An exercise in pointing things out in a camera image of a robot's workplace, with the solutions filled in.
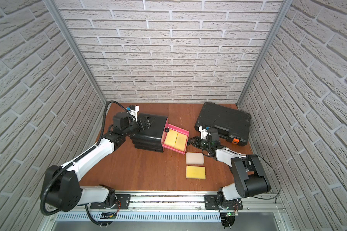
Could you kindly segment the beige sponge pad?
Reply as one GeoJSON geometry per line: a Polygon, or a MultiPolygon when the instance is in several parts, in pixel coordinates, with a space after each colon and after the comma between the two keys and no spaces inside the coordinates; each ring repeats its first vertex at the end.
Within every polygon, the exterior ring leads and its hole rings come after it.
{"type": "Polygon", "coordinates": [[[204,155],[202,153],[191,153],[187,152],[186,156],[186,164],[187,165],[203,165],[204,164],[204,155]]]}

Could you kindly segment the black drawer cabinet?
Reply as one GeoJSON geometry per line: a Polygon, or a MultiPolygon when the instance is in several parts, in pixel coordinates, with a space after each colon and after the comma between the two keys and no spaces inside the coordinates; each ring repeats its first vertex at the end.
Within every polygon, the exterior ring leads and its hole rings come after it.
{"type": "Polygon", "coordinates": [[[148,118],[150,128],[142,130],[130,137],[136,149],[163,153],[163,136],[168,123],[167,116],[141,113],[138,119],[148,118]]]}

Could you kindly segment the pink top drawer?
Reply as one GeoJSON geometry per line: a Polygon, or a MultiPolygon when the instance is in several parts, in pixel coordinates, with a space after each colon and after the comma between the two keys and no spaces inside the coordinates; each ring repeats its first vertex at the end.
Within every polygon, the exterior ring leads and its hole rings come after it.
{"type": "Polygon", "coordinates": [[[175,151],[184,155],[190,132],[177,126],[167,124],[163,130],[163,148],[175,151]]]}

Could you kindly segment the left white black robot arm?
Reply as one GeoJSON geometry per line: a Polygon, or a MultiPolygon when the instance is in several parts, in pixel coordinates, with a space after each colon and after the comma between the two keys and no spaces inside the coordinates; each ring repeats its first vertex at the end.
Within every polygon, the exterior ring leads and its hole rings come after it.
{"type": "Polygon", "coordinates": [[[113,117],[110,130],[101,135],[96,144],[61,166],[50,166],[45,172],[40,195],[41,213],[49,216],[91,203],[114,207],[114,189],[103,185],[84,187],[80,186],[80,181],[91,168],[122,146],[126,137],[150,129],[154,121],[152,116],[138,117],[133,111],[119,112],[113,117]]]}

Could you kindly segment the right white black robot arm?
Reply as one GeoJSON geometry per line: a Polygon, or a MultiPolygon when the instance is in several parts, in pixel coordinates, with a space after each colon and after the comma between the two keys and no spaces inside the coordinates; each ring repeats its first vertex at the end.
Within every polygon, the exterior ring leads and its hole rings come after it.
{"type": "Polygon", "coordinates": [[[201,135],[190,138],[188,144],[202,151],[202,154],[229,166],[234,183],[217,192],[215,208],[237,208],[241,198],[257,196],[271,190],[266,172],[257,155],[245,155],[223,146],[217,129],[206,128],[201,135]]]}

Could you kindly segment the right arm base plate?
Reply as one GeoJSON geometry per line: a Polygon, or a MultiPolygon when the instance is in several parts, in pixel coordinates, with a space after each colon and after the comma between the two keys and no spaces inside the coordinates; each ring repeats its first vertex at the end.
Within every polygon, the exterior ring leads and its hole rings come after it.
{"type": "Polygon", "coordinates": [[[204,205],[206,210],[243,210],[241,199],[226,200],[219,194],[205,194],[204,205]]]}

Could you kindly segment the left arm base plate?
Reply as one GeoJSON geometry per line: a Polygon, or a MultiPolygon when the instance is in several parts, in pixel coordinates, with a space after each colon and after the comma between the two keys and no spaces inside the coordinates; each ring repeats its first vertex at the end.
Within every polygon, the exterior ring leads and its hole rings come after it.
{"type": "Polygon", "coordinates": [[[115,204],[110,205],[108,203],[91,203],[90,209],[114,209],[117,210],[127,210],[131,200],[131,194],[116,194],[115,199],[113,200],[115,204]]]}

